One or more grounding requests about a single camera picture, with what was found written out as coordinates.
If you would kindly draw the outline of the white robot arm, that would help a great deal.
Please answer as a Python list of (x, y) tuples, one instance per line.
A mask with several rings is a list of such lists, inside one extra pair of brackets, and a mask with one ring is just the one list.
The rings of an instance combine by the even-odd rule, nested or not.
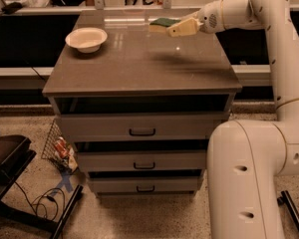
[(207, 149), (212, 239), (285, 239), (274, 179), (299, 174), (299, 35), (290, 0), (218, 0), (168, 28), (172, 37), (198, 31), (264, 30), (277, 119), (234, 119), (219, 125)]

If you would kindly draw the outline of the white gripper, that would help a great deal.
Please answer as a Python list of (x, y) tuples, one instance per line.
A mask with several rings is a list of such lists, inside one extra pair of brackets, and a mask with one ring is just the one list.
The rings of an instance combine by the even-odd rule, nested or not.
[(220, 0), (204, 5), (199, 11), (182, 16), (181, 21), (168, 27), (166, 32), (171, 37), (181, 37), (195, 35), (199, 29), (205, 33), (218, 33), (224, 30)]

